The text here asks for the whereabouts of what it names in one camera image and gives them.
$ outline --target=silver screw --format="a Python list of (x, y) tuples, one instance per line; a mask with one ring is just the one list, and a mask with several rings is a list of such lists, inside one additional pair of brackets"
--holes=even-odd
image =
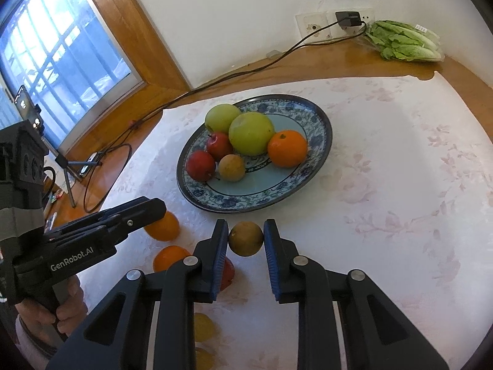
[(308, 264), (308, 259), (304, 256), (296, 256), (293, 259), (293, 263), (297, 266), (306, 266)]
[(140, 277), (141, 277), (141, 272), (138, 270), (130, 270), (127, 273), (127, 279), (129, 279), (130, 281), (138, 280)]
[(365, 277), (366, 277), (365, 273), (362, 272), (361, 270), (351, 271), (351, 278), (354, 279), (355, 281), (363, 281)]
[(195, 266), (198, 262), (199, 259), (195, 256), (189, 256), (183, 259), (183, 264), (185, 264), (185, 266)]

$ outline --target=wall socket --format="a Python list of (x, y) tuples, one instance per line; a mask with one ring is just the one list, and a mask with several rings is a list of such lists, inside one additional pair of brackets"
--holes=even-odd
[[(296, 23), (300, 31), (301, 37), (308, 36), (310, 33), (315, 32), (317, 29), (328, 26), (330, 23), (337, 21), (336, 12), (338, 11), (358, 11), (361, 15), (361, 20), (371, 25), (375, 22), (375, 11), (373, 8), (358, 8), (358, 9), (340, 9), (331, 10), (328, 12), (314, 12), (310, 14), (300, 14), (296, 16)], [(304, 43), (317, 43), (324, 42), (332, 39), (339, 39), (341, 37), (348, 37), (357, 34), (361, 29), (359, 27), (341, 27), (334, 25), (333, 27), (326, 29), (316, 35), (307, 39)]]
[[(311, 14), (297, 15), (296, 23), (298, 24), (301, 38), (308, 36), (310, 33), (315, 32), (317, 29), (321, 29), (329, 25), (325, 12), (314, 12)], [(332, 35), (330, 29), (326, 29), (305, 40), (304, 44), (324, 42), (326, 40), (330, 40), (331, 38)]]
[[(341, 10), (331, 10), (327, 12), (327, 21), (334, 23), (337, 21), (336, 12), (339, 11), (358, 11), (361, 20), (366, 22), (368, 26), (371, 26), (375, 22), (375, 10), (373, 8), (351, 8)], [(361, 31), (360, 27), (340, 27), (338, 25), (333, 26), (331, 29), (332, 39), (339, 39), (341, 37), (354, 36)]]

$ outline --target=human hand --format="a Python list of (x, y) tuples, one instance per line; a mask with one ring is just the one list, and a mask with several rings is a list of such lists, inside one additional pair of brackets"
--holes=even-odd
[[(56, 317), (59, 320), (58, 331), (70, 336), (87, 316), (87, 306), (84, 303), (84, 291), (76, 275), (68, 279), (67, 289), (68, 299), (57, 309)], [(48, 334), (43, 331), (43, 326), (54, 324), (55, 316), (32, 299), (24, 299), (15, 305), (15, 308), (31, 334), (44, 343), (52, 345)]]

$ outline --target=barcode label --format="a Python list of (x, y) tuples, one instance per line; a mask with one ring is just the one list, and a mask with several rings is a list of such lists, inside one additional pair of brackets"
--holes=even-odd
[(419, 30), (420, 32), (424, 32), (424, 33), (428, 32), (428, 29), (426, 29), (425, 27), (423, 27), (421, 25), (416, 25), (415, 28), (417, 30)]

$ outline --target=power adapter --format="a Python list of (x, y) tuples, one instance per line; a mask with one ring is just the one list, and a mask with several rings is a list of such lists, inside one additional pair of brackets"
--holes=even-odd
[(341, 27), (360, 27), (363, 25), (358, 11), (339, 11), (336, 12), (336, 18)]

